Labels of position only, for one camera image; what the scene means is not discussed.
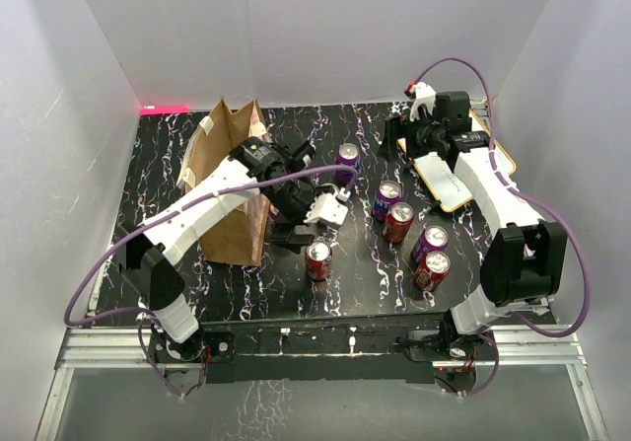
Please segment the brown canvas tote bag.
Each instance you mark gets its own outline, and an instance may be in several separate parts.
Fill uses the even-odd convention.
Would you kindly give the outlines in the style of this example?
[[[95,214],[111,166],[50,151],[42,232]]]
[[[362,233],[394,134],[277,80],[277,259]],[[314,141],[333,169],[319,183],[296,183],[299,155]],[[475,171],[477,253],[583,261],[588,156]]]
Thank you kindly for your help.
[[[237,111],[221,100],[200,120],[189,139],[177,186],[191,192],[217,171],[231,150],[251,137],[269,139],[258,100]],[[230,211],[227,205],[234,198],[233,194],[227,194],[215,200],[220,220],[197,242],[209,262],[258,267],[270,202],[259,194]]]

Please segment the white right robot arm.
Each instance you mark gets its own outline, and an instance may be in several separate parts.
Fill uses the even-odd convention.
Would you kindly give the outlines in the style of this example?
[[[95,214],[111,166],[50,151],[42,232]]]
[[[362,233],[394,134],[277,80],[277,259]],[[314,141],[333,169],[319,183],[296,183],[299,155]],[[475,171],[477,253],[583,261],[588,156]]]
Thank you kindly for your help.
[[[391,161],[402,150],[444,211],[475,201],[493,237],[478,287],[441,324],[441,350],[460,359],[481,328],[558,291],[567,234],[517,197],[489,131],[474,122],[468,93],[420,82],[406,95],[410,111],[386,120],[380,156]]]

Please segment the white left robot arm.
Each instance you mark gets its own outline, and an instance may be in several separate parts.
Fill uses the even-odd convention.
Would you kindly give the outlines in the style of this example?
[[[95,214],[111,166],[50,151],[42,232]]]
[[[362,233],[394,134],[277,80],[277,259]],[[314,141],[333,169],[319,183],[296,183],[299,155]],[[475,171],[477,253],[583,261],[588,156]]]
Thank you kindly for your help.
[[[316,192],[304,183],[314,157],[306,139],[278,144],[250,137],[170,208],[137,228],[119,227],[112,262],[145,300],[179,359],[197,358],[204,338],[175,266],[207,231],[258,197],[267,198],[292,223],[303,223],[316,201]]]

